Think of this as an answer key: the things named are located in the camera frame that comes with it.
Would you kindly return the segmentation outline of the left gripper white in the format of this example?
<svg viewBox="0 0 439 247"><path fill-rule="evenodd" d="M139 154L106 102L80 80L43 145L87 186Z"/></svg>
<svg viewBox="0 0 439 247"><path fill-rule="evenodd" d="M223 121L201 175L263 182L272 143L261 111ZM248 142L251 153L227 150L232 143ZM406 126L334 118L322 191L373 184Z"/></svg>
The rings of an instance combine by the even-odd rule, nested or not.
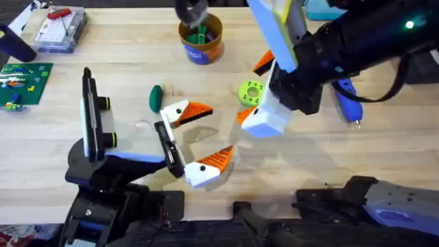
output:
<svg viewBox="0 0 439 247"><path fill-rule="evenodd" d="M164 107L161 114L171 128L179 128L196 119L212 115L213 108L200 102L190 102L187 99ZM104 132L112 132L116 146L105 149L105 155L115 156L125 161L136 162L140 166L152 169L166 167L176 178L184 175L186 181L198 188L218 179L228 167L233 156L233 146L230 145L204 158L187 163L176 146L171 129L162 119L154 122L141 120L139 125L128 124L115 119L113 112L102 113Z"/></svg>

